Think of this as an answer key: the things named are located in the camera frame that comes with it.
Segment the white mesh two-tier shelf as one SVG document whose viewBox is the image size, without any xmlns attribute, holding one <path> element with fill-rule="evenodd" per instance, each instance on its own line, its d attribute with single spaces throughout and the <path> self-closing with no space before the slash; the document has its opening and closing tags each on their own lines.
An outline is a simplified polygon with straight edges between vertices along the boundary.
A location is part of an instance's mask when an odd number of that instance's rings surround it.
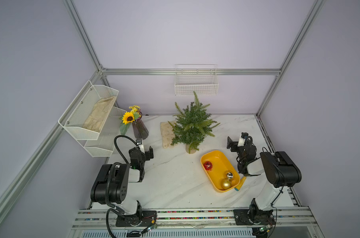
<svg viewBox="0 0 360 238">
<path fill-rule="evenodd" d="M 110 157 L 119 135 L 119 117 L 125 110 L 116 106 L 119 91 L 88 81 L 58 120 L 59 125 L 92 157 Z"/>
</svg>

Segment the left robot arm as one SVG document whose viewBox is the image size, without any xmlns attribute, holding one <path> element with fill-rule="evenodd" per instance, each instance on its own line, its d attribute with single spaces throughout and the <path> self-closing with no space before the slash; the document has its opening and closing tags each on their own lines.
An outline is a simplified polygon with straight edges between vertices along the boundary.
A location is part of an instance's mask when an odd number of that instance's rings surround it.
<svg viewBox="0 0 360 238">
<path fill-rule="evenodd" d="M 94 203 L 107 205 L 117 215 L 116 227 L 148 227 L 156 224 L 157 212 L 144 211 L 139 201 L 127 196 L 129 183 L 142 182 L 145 162 L 154 158 L 153 148 L 142 152 L 135 147 L 129 150 L 131 163 L 105 164 L 101 167 L 91 188 Z"/>
</svg>

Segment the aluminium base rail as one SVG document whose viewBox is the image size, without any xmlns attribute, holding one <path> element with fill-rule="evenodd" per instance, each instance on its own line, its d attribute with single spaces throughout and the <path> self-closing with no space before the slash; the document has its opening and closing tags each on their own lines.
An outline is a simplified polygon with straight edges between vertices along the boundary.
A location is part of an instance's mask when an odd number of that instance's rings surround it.
<svg viewBox="0 0 360 238">
<path fill-rule="evenodd" d="M 158 209 L 139 226 L 116 226 L 116 214 L 80 210 L 70 238 L 323 238 L 309 207 L 281 207 L 259 224 L 234 208 Z"/>
</svg>

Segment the yellow plastic tray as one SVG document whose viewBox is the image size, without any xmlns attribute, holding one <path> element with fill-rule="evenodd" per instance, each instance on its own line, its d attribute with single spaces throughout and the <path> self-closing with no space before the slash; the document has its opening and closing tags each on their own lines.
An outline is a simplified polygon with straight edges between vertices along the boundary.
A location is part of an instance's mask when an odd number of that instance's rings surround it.
<svg viewBox="0 0 360 238">
<path fill-rule="evenodd" d="M 203 164 L 206 161 L 210 161 L 213 164 L 212 170 L 206 171 L 204 169 Z M 230 191 L 240 182 L 241 178 L 238 172 L 235 170 L 225 154 L 219 150 L 214 150 L 204 154 L 200 159 L 200 163 L 216 192 L 224 193 Z M 225 173 L 228 171 L 231 171 L 234 174 L 234 178 L 231 180 L 231 187 L 228 190 L 222 190 L 220 182 L 222 179 L 225 179 Z"/>
</svg>

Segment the beige cloth on table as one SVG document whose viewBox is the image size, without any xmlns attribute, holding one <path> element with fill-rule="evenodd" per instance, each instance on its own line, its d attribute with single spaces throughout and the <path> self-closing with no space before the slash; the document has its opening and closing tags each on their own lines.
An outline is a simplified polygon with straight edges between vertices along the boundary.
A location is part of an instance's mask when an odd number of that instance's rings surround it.
<svg viewBox="0 0 360 238">
<path fill-rule="evenodd" d="M 175 135 L 173 133 L 173 127 L 168 122 L 161 122 L 160 131 L 161 131 L 163 148 L 164 149 L 173 148 L 174 145 L 172 144 L 172 141 L 175 138 Z"/>
</svg>

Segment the dark glass vase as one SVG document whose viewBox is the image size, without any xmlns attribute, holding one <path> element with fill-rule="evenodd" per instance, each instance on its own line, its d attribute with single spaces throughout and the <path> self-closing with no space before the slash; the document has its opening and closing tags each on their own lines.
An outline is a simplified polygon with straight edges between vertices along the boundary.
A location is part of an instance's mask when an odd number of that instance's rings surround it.
<svg viewBox="0 0 360 238">
<path fill-rule="evenodd" d="M 134 136 L 136 139 L 146 139 L 149 136 L 149 131 L 146 128 L 142 119 L 139 119 L 132 123 Z"/>
</svg>

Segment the sunflower bouquet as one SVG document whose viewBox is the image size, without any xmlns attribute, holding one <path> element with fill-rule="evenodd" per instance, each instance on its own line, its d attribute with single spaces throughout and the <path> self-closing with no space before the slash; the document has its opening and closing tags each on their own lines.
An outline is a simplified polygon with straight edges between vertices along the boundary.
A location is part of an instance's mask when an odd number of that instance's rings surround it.
<svg viewBox="0 0 360 238">
<path fill-rule="evenodd" d="M 139 106 L 131 106 L 129 107 L 129 109 L 130 111 L 124 113 L 124 115 L 119 118 L 119 130 L 122 135 L 126 134 L 131 124 L 136 123 L 142 117 L 141 109 Z"/>
</svg>

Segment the gold ornament ball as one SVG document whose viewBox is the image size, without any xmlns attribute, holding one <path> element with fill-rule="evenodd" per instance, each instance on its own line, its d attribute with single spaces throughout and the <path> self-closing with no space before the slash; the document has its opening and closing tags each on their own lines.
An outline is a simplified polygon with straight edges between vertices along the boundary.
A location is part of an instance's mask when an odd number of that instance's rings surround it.
<svg viewBox="0 0 360 238">
<path fill-rule="evenodd" d="M 231 187 L 231 181 L 226 178 L 222 179 L 220 183 L 222 190 L 228 190 Z"/>
</svg>

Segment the blue yellow toy rake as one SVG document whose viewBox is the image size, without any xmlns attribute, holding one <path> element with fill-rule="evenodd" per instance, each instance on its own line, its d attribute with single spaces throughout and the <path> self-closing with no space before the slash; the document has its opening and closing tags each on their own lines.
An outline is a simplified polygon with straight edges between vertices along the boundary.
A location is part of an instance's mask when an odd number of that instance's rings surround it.
<svg viewBox="0 0 360 238">
<path fill-rule="evenodd" d="M 241 179 L 240 179 L 240 182 L 235 186 L 235 191 L 239 191 L 241 189 L 241 187 L 243 186 L 243 184 L 245 183 L 246 181 L 246 176 L 243 176 Z"/>
</svg>

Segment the small green christmas tree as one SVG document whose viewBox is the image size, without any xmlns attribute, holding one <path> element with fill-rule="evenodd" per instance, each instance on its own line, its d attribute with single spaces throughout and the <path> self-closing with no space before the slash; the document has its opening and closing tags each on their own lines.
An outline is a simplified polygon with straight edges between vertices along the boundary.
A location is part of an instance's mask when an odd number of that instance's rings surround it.
<svg viewBox="0 0 360 238">
<path fill-rule="evenodd" d="M 196 92 L 193 95 L 194 101 L 186 108 L 182 109 L 178 103 L 175 104 L 178 113 L 175 121 L 169 122 L 174 134 L 171 145 L 184 144 L 189 154 L 197 152 L 208 136 L 214 137 L 213 129 L 220 125 L 207 112 L 210 105 L 201 103 Z"/>
</svg>

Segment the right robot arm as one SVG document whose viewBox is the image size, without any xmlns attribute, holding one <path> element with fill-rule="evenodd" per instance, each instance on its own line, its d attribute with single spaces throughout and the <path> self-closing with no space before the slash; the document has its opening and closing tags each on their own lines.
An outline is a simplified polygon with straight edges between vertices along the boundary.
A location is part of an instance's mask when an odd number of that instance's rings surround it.
<svg viewBox="0 0 360 238">
<path fill-rule="evenodd" d="M 248 209 L 233 211 L 236 224 L 274 228 L 277 218 L 275 203 L 286 189 L 302 180 L 300 169 L 284 151 L 272 153 L 264 148 L 257 157 L 257 148 L 247 132 L 241 133 L 238 141 L 227 137 L 227 149 L 237 153 L 238 173 L 243 176 L 240 183 L 248 177 L 261 174 L 265 174 L 267 179 L 260 194 L 252 199 Z"/>
</svg>

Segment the beige cloth in shelf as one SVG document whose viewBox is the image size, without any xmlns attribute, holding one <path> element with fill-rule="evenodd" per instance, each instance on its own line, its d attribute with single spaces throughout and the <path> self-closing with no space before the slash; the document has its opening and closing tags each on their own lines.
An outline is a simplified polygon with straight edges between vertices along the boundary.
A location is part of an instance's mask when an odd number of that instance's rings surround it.
<svg viewBox="0 0 360 238">
<path fill-rule="evenodd" d="M 94 105 L 89 117 L 85 120 L 83 128 L 94 132 L 101 132 L 115 100 L 116 96 L 100 99 Z"/>
</svg>

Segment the red faceted ornament ball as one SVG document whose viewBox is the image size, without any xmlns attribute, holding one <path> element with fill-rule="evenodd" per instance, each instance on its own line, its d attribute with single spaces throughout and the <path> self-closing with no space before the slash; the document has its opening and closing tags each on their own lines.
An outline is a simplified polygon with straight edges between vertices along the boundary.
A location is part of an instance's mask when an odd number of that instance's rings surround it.
<svg viewBox="0 0 360 238">
<path fill-rule="evenodd" d="M 213 164 L 210 162 L 210 161 L 206 161 L 204 164 L 203 164 L 203 167 L 206 171 L 210 171 L 212 170 L 213 168 Z"/>
</svg>

